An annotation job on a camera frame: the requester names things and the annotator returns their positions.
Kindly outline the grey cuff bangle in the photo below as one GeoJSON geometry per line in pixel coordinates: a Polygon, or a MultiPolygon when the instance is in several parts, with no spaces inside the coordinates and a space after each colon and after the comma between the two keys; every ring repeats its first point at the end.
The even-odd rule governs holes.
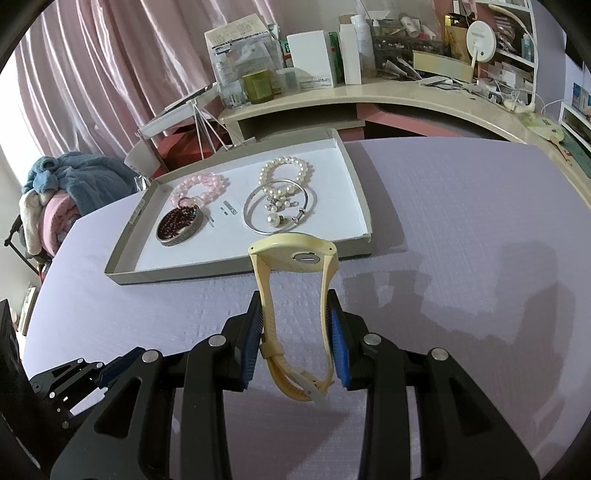
{"type": "Polygon", "coordinates": [[[197,206],[179,206],[166,213],[156,227],[156,239],[165,246],[176,246],[195,234],[204,219],[197,206]]]}

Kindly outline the thin silver bangle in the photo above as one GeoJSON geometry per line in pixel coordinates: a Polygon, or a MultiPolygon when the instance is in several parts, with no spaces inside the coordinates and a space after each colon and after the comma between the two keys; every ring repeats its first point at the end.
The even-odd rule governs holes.
{"type": "Polygon", "coordinates": [[[287,233],[300,226],[310,213],[311,196],[300,182],[287,178],[270,180],[257,186],[246,197],[242,207],[242,221],[246,228],[260,236],[287,233]],[[256,198],[263,197],[267,230],[252,223],[252,210],[256,198]]]}

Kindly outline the small silver earrings cluster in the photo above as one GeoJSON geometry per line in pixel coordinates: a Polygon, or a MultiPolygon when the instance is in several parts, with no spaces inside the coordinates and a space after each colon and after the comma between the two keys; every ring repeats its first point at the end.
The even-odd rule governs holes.
{"type": "Polygon", "coordinates": [[[288,208],[297,207],[298,202],[294,199],[298,190],[291,184],[278,187],[264,187],[264,209],[269,212],[280,212],[288,208]]]}

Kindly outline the pile of blankets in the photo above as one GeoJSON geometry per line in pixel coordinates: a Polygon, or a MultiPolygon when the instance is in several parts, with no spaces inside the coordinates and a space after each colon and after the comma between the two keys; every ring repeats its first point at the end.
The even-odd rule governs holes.
{"type": "Polygon", "coordinates": [[[27,253],[54,256],[73,223],[136,192],[136,172],[122,160],[68,152],[38,159],[19,199],[27,253]]]}

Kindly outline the grey cardboard tray box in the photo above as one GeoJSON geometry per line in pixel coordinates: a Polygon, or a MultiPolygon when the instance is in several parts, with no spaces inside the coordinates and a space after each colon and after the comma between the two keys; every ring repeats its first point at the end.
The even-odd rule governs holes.
{"type": "Polygon", "coordinates": [[[260,171],[277,158],[308,164],[304,190],[283,217],[300,218],[291,232],[310,234],[337,246],[339,258],[369,255],[372,218],[353,161],[334,129],[314,128],[274,135],[221,151],[152,182],[113,247],[104,273],[119,285],[197,279],[247,272],[249,245],[270,231],[259,191],[260,171]],[[172,209],[173,189],[198,174],[221,176],[224,191],[204,207],[190,238],[164,246],[156,238],[172,209]]]}

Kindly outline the pink satin curtain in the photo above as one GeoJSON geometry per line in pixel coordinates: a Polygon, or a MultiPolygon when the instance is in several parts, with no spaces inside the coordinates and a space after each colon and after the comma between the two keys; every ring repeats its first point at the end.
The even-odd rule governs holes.
{"type": "Polygon", "coordinates": [[[14,51],[26,118],[43,154],[122,158],[137,130],[214,81],[205,32],[277,1],[55,1],[14,51]]]}

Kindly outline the green hand fan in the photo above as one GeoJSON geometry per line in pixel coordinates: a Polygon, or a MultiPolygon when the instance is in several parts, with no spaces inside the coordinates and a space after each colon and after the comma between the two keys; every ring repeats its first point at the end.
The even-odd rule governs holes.
{"type": "Polygon", "coordinates": [[[525,113],[520,115],[520,121],[533,133],[551,143],[564,141],[562,127],[544,115],[534,112],[525,113]]]}

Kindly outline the beige corner desk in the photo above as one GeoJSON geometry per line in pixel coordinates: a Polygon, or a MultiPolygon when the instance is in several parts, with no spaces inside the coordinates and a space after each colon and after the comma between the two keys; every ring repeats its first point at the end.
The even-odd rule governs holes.
{"type": "Polygon", "coordinates": [[[410,107],[467,121],[501,138],[533,145],[559,168],[585,203],[590,202],[590,179],[575,162],[567,163],[554,144],[526,128],[518,117],[500,106],[462,90],[445,91],[416,82],[373,81],[277,97],[263,104],[226,109],[219,120],[235,139],[242,139],[238,122],[257,116],[307,107],[341,104],[410,107]]]}

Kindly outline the green glass jar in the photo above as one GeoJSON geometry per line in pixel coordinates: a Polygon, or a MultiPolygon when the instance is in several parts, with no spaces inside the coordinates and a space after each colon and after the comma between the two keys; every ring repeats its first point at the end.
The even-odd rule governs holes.
{"type": "Polygon", "coordinates": [[[252,104],[266,103],[274,98],[270,70],[264,69],[242,77],[246,97],[252,104]]]}

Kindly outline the pink white shelf unit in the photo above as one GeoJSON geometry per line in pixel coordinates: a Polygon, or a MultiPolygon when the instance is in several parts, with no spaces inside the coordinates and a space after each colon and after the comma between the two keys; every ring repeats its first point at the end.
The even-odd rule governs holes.
{"type": "Polygon", "coordinates": [[[496,34],[496,53],[477,66],[478,82],[538,111],[556,116],[571,98],[567,36],[539,1],[437,1],[444,25],[487,23],[496,34]]]}

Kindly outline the flat beige box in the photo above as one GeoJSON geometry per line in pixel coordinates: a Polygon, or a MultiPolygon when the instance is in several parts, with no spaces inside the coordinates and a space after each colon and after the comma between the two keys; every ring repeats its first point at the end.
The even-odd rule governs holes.
{"type": "Polygon", "coordinates": [[[467,83],[472,82],[474,75],[473,67],[468,63],[417,50],[413,51],[413,67],[420,72],[450,77],[467,83]]]}

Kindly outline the white spray bottle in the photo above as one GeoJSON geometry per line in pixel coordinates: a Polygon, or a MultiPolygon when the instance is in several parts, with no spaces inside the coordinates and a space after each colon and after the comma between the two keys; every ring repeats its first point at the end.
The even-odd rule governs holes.
{"type": "Polygon", "coordinates": [[[376,60],[370,24],[360,14],[352,16],[351,23],[356,32],[356,44],[358,44],[363,76],[371,77],[376,71],[376,60]]]}

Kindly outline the clear plastic bag package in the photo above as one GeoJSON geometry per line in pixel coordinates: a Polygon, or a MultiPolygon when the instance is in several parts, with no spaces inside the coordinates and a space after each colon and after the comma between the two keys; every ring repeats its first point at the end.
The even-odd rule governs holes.
{"type": "Polygon", "coordinates": [[[270,70],[273,93],[280,93],[276,71],[283,69],[280,27],[267,24],[259,14],[250,14],[204,33],[219,96],[225,108],[249,104],[242,77],[270,70]]]}

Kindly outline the tall white narrow box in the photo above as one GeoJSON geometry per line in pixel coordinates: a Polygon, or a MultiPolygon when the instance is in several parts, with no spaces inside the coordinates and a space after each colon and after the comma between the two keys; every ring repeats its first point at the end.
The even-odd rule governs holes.
{"type": "Polygon", "coordinates": [[[345,83],[347,85],[362,84],[362,69],[358,49],[358,37],[352,24],[339,26],[339,49],[342,54],[345,83]]]}

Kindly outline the round white mirror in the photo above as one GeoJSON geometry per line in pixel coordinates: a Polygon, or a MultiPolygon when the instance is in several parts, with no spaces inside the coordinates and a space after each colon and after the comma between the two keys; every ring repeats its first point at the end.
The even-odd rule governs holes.
{"type": "Polygon", "coordinates": [[[475,68],[477,63],[488,63],[496,54],[495,31],[484,21],[474,21],[468,28],[466,45],[472,57],[472,68],[475,68]]]}

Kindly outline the white product box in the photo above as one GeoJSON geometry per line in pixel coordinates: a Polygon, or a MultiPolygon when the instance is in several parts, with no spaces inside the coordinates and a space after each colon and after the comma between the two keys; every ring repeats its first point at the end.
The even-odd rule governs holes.
{"type": "Polygon", "coordinates": [[[317,30],[291,34],[287,36],[287,43],[301,91],[335,87],[335,66],[327,32],[317,30]]]}

